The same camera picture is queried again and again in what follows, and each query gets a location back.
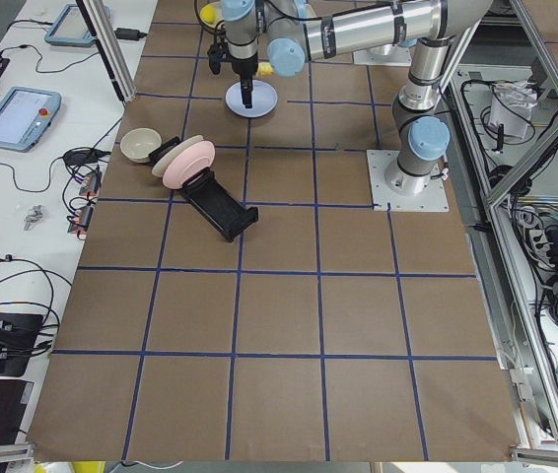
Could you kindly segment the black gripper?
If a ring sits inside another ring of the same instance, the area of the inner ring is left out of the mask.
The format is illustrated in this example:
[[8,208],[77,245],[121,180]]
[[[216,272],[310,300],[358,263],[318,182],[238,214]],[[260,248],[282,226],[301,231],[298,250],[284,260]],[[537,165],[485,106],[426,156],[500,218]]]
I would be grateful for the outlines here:
[[242,105],[252,108],[253,76],[258,67],[257,44],[246,45],[229,44],[232,57],[232,68],[240,78]]

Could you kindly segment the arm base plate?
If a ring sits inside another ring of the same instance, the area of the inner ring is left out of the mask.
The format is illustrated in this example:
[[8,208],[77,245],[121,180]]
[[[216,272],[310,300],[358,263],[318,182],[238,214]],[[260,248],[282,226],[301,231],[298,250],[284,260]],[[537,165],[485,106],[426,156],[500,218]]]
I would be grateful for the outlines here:
[[368,150],[373,209],[389,212],[445,213],[450,207],[437,164],[424,176],[411,176],[398,166],[395,150]]
[[381,65],[409,67],[412,61],[411,49],[417,40],[411,39],[398,45],[381,45],[353,53],[353,63],[358,65]]

